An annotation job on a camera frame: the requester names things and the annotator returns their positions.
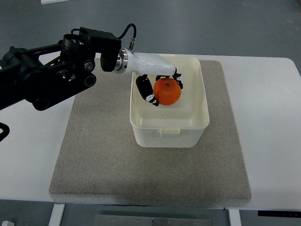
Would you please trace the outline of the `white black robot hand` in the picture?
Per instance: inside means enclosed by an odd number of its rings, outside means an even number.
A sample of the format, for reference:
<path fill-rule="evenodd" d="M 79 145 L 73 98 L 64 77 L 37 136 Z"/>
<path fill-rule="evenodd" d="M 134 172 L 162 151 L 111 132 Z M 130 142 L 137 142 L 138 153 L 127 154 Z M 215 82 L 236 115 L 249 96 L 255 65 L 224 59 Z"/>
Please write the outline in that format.
<path fill-rule="evenodd" d="M 123 48 L 118 54 L 114 72 L 117 74 L 136 73 L 139 75 L 135 80 L 138 91 L 146 102 L 154 106 L 159 106 L 159 103 L 155 98 L 148 75 L 156 76 L 155 81 L 165 78 L 174 79 L 180 89 L 183 89 L 182 74 L 177 71 L 174 65 L 158 54 L 132 53 L 130 50 Z"/>

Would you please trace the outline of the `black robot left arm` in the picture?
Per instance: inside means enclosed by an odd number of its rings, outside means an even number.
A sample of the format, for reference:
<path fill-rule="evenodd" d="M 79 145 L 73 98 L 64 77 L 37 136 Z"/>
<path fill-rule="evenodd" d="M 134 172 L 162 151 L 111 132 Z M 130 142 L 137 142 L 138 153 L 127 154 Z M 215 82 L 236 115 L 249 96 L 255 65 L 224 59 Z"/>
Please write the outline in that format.
<path fill-rule="evenodd" d="M 121 75 L 136 73 L 141 97 L 159 105 L 149 76 L 156 80 L 171 78 L 180 88 L 182 75 L 177 68 L 157 54 L 122 48 L 121 37 L 81 27 L 64 35 L 57 44 L 25 49 L 10 47 L 0 61 L 0 107 L 5 109 L 26 100 L 36 110 L 44 111 L 95 85 L 95 56 L 100 54 L 104 72 Z"/>

